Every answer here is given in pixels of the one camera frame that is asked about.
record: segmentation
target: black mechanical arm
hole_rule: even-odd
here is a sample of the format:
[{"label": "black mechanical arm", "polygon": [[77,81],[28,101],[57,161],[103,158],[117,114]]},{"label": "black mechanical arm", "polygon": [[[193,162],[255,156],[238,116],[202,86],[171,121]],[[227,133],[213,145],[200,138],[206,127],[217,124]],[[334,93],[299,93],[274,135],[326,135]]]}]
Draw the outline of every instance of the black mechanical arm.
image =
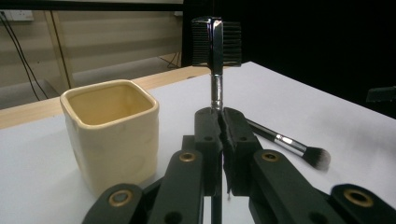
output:
[{"label": "black mechanical arm", "polygon": [[244,115],[203,108],[195,134],[183,136],[165,176],[146,189],[119,184],[106,190],[83,220],[88,223],[203,223],[204,197],[212,224],[221,223],[221,177],[228,191],[249,197],[255,223],[395,223],[395,210],[371,191],[345,184],[327,195],[281,153],[262,149]]}]

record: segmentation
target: white table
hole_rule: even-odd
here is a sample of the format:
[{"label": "white table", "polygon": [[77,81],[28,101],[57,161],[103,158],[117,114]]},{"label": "white table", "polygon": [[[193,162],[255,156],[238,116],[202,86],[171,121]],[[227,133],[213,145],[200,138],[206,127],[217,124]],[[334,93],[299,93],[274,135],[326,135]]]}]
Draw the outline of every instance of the white table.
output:
[{"label": "white table", "polygon": [[[327,173],[282,152],[317,189],[350,183],[396,207],[396,120],[284,77],[255,63],[224,71],[224,105],[267,128],[332,155]],[[160,102],[159,164],[164,175],[183,135],[193,134],[194,113],[210,106],[210,76],[149,91]],[[95,202],[79,173],[64,115],[0,130],[0,223],[80,223]],[[223,223],[253,223],[248,198],[225,193]],[[210,223],[205,199],[205,223]]]}]

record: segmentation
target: silver brush ferrule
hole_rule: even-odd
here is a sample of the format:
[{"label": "silver brush ferrule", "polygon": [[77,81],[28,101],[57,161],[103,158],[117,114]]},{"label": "silver brush ferrule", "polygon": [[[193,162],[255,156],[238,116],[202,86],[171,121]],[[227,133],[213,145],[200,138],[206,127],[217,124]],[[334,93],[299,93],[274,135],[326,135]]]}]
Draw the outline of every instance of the silver brush ferrule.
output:
[{"label": "silver brush ferrule", "polygon": [[303,156],[303,154],[306,151],[305,145],[287,136],[283,136],[282,134],[277,134],[274,142],[293,152],[296,152],[297,149],[297,151],[299,152],[298,154],[300,154],[300,156]]},{"label": "silver brush ferrule", "polygon": [[212,90],[212,109],[221,111],[223,107],[222,102],[222,75],[211,76],[211,90]]}]

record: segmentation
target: wooden plank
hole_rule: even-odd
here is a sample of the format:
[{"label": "wooden plank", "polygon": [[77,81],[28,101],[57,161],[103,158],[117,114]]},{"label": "wooden plank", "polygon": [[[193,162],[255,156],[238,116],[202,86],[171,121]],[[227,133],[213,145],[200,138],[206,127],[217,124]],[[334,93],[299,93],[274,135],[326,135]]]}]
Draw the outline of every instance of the wooden plank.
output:
[{"label": "wooden plank", "polygon": [[[150,90],[208,73],[210,73],[210,71],[205,67],[190,66],[152,76],[136,78],[133,79],[133,81],[143,89]],[[3,109],[0,110],[0,129],[56,116],[62,113],[59,97]]]}]

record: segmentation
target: cream ceramic cup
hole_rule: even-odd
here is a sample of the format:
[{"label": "cream ceramic cup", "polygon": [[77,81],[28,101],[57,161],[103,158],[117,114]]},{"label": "cream ceramic cup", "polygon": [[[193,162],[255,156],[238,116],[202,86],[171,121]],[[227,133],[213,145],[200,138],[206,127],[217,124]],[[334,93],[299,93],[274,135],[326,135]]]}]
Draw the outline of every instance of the cream ceramic cup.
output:
[{"label": "cream ceramic cup", "polygon": [[142,88],[130,80],[74,88],[61,105],[79,170],[96,197],[155,173],[159,104]]}]

